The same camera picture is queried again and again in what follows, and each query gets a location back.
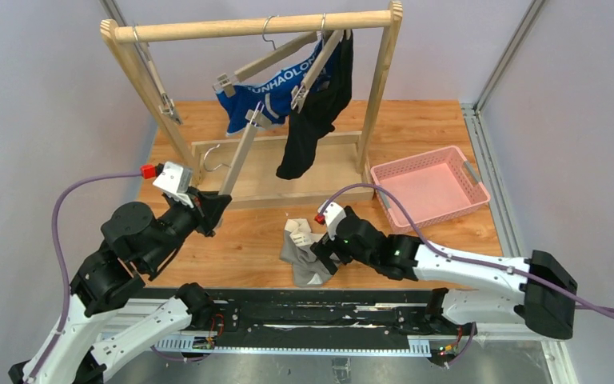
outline blue garment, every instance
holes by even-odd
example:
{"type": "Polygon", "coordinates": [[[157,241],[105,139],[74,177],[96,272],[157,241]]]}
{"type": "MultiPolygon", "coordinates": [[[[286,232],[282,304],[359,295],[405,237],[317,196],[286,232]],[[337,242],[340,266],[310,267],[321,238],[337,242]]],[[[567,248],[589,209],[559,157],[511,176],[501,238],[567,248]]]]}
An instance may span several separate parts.
{"type": "MultiPolygon", "coordinates": [[[[303,77],[312,66],[319,52],[321,52],[321,47],[322,44],[317,43],[314,52],[312,52],[306,60],[278,71],[277,74],[265,84],[235,85],[235,94],[231,98],[228,98],[223,91],[217,92],[217,100],[220,102],[220,105],[225,108],[229,116],[227,135],[237,134],[244,129],[248,122],[245,119],[245,115],[248,110],[255,109],[257,102],[262,102],[265,105],[265,110],[262,113],[272,124],[284,124],[286,116],[290,113],[290,102],[292,99],[290,91],[293,90],[294,87],[300,85],[303,77]]],[[[318,89],[319,86],[330,79],[333,72],[333,58],[340,57],[340,54],[337,52],[338,50],[339,47],[336,48],[336,51],[333,52],[326,62],[324,69],[312,85],[311,90],[318,89]]]]}

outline wooden clothes rack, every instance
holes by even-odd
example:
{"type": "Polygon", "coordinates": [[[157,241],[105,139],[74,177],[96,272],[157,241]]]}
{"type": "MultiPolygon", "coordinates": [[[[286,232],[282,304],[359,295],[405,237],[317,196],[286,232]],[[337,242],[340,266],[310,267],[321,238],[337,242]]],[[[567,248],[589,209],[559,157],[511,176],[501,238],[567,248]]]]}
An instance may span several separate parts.
{"type": "MultiPolygon", "coordinates": [[[[370,182],[368,149],[402,18],[401,2],[395,0],[389,3],[387,10],[327,14],[326,18],[323,14],[279,16],[273,17],[269,24],[266,23],[266,18],[154,26],[118,26],[114,20],[103,20],[100,32],[161,132],[181,160],[192,168],[193,183],[200,190],[219,190],[220,186],[226,183],[227,178],[223,172],[206,173],[202,167],[202,154],[220,144],[211,154],[209,161],[231,164],[229,172],[236,172],[234,177],[238,179],[233,188],[230,208],[263,208],[321,204],[343,186],[355,182],[370,182]],[[139,45],[150,42],[360,28],[383,28],[364,125],[361,131],[336,132],[320,140],[314,165],[302,178],[296,180],[281,180],[274,175],[276,166],[281,162],[286,136],[256,138],[252,145],[244,143],[243,139],[194,142],[190,149],[176,122],[163,111],[161,106],[164,93],[154,84],[152,75],[142,64],[136,49],[139,45]],[[235,158],[245,161],[242,160],[242,164],[233,164],[235,158]]],[[[356,189],[344,193],[341,200],[364,200],[372,196],[371,190],[356,189]]]]}

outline gray floor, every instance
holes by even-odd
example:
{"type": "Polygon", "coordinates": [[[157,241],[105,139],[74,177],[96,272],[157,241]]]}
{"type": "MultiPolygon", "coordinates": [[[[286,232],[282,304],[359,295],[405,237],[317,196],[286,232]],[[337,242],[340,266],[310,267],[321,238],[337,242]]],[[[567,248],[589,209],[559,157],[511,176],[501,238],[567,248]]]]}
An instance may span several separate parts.
{"type": "Polygon", "coordinates": [[[199,363],[166,363],[145,352],[109,384],[552,383],[539,342],[473,343],[447,371],[425,358],[219,354],[199,363]]]}

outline black garment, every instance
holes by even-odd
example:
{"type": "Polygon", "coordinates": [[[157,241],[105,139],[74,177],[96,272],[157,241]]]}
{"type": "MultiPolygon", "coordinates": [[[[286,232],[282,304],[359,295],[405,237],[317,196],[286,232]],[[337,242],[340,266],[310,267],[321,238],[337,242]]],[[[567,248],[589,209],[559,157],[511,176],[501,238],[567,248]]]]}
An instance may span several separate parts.
{"type": "Polygon", "coordinates": [[[349,32],[338,43],[333,54],[340,57],[333,66],[333,76],[328,88],[310,91],[300,113],[290,111],[288,139],[284,158],[277,168],[277,176],[286,180],[299,178],[306,172],[317,155],[317,142],[333,132],[333,121],[352,99],[352,66],[354,59],[354,35],[349,32]]]}

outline clothing tag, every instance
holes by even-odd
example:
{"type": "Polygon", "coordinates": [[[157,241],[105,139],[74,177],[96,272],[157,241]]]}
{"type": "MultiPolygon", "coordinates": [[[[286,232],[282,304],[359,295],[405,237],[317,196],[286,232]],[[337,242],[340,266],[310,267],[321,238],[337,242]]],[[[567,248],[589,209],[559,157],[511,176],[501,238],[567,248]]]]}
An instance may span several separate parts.
{"type": "Polygon", "coordinates": [[[321,280],[321,276],[319,276],[319,274],[314,274],[314,277],[312,278],[312,280],[309,280],[307,285],[315,284],[315,285],[319,285],[320,286],[323,283],[324,283],[324,281],[321,280]]]}
{"type": "Polygon", "coordinates": [[[304,234],[302,232],[291,234],[290,238],[293,240],[296,246],[310,246],[314,242],[309,234],[304,234]]]}

